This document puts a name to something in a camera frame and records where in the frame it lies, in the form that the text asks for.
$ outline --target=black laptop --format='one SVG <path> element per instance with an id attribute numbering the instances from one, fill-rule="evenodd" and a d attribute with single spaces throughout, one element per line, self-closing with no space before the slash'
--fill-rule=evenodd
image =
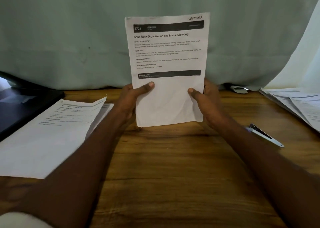
<path id="1" fill-rule="evenodd" d="M 0 141 L 64 97 L 64 92 L 32 84 L 0 72 L 14 87 L 0 91 Z"/>

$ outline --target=person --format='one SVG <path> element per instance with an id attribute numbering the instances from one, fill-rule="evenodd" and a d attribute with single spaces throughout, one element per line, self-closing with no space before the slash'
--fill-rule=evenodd
<path id="1" fill-rule="evenodd" d="M 320 181 L 293 164 L 233 120 L 223 109 L 218 87 L 204 81 L 204 93 L 193 88 L 194 98 L 207 124 L 215 129 L 248 165 L 264 186 L 285 221 L 292 227 L 320 224 Z M 11 212 L 0 217 L 0 227 L 85 226 L 104 167 L 112 156 L 112 143 L 131 117 L 138 96 L 151 91 L 150 82 L 133 89 L 126 85 L 113 109 L 91 136 Z"/>

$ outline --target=black header bar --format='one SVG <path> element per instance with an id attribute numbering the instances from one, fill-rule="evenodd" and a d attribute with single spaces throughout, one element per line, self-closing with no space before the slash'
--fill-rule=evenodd
<path id="1" fill-rule="evenodd" d="M 203 28 L 204 20 L 183 23 L 134 24 L 133 27 L 134 33 L 180 31 Z"/>
<path id="2" fill-rule="evenodd" d="M 200 76 L 201 70 L 187 70 L 187 71 L 163 71 L 163 72 L 150 72 L 139 73 L 138 78 L 158 78 L 158 77 L 184 77 L 184 76 Z"/>

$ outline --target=wood grain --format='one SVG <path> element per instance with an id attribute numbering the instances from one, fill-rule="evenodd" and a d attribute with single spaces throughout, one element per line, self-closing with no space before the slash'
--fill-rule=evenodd
<path id="1" fill-rule="evenodd" d="M 120 89 L 66 91 L 93 102 Z M 226 111 L 282 142 L 282 155 L 320 174 L 317 132 L 257 92 L 221 92 Z M 0 177 L 0 212 L 40 180 Z M 216 132 L 202 123 L 130 125 L 115 149 L 91 222 L 102 227 L 286 227 L 250 171 Z"/>

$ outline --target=person's left arm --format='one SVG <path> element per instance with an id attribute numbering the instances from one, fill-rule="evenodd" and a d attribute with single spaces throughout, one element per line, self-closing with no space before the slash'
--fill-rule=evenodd
<path id="1" fill-rule="evenodd" d="M 90 137 L 27 193 L 13 211 L 31 214 L 54 227 L 85 226 L 113 153 L 113 141 L 120 127 L 132 117 L 137 97 L 153 87 L 153 82 L 137 89 L 132 84 L 125 86 L 113 109 Z"/>

